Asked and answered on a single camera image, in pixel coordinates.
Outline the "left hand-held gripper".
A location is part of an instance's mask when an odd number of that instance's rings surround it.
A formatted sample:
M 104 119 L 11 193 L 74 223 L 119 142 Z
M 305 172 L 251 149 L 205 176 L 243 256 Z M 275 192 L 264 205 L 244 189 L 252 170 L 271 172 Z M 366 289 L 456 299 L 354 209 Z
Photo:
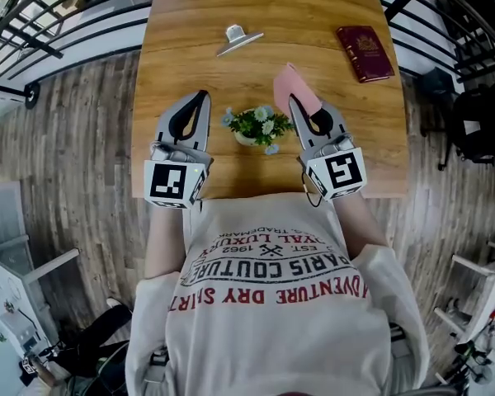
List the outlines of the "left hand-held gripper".
M 151 158 L 144 162 L 144 199 L 148 203 L 187 210 L 199 199 L 213 163 L 205 153 L 210 112 L 210 94 L 199 90 L 160 115 L 157 141 L 151 144 Z

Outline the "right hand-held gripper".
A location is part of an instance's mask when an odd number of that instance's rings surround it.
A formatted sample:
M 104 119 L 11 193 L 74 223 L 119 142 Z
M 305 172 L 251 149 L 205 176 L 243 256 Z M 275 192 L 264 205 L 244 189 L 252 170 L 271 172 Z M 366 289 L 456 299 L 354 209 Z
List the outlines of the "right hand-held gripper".
M 290 114 L 303 152 L 303 172 L 326 201 L 360 191 L 367 184 L 361 148 L 354 145 L 339 109 L 327 101 L 309 115 L 291 94 Z

